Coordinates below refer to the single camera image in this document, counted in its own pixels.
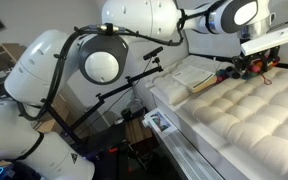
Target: wire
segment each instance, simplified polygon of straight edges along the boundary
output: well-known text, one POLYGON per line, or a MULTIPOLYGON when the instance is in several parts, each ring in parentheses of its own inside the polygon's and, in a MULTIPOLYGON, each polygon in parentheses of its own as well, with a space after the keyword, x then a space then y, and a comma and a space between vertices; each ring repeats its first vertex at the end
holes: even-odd
MULTIPOLYGON (((152 58, 150 58, 149 62, 147 63, 143 73, 147 70, 149 64, 151 63, 152 58)), ((91 124, 89 124, 88 126, 86 126, 86 128, 84 128, 77 136, 80 136, 81 134, 83 134, 90 126, 92 126, 95 122, 97 122, 101 117, 103 117, 109 110, 111 110, 111 108, 119 101, 122 99, 122 97, 128 93, 130 90, 132 90, 139 82, 141 79, 139 79, 129 90, 127 90, 126 92, 124 92, 102 115, 98 116, 91 124)))
POLYGON ((271 31, 273 31, 273 30, 275 30, 275 29, 277 29, 277 28, 280 28, 280 27, 282 27, 282 26, 285 26, 286 24, 288 24, 288 21, 287 21, 287 22, 283 22, 283 23, 281 23, 281 24, 278 24, 278 25, 270 28, 270 30, 269 30, 268 32, 271 32, 271 31))

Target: sticker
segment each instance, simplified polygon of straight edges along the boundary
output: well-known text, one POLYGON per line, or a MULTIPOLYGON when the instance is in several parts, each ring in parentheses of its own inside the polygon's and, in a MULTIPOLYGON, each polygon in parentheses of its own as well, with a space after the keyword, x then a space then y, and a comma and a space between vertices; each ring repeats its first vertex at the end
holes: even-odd
POLYGON ((72 156, 73 163, 75 164, 77 160, 77 154, 71 153, 71 156, 72 156))

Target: mattress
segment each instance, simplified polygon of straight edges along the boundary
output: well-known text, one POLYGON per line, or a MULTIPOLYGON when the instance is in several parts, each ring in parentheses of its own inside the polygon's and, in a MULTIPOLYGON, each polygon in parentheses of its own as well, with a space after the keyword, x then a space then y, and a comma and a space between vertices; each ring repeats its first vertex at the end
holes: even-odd
POLYGON ((273 173, 288 179, 288 69, 227 79, 181 108, 273 173))
POLYGON ((171 105, 179 104, 187 97, 192 95, 192 93, 184 85, 172 78, 174 74, 178 73, 189 65, 210 72, 216 72, 217 70, 225 69, 232 64, 191 55, 166 67, 163 72, 151 75, 149 80, 163 94, 163 96, 168 100, 168 103, 171 105))

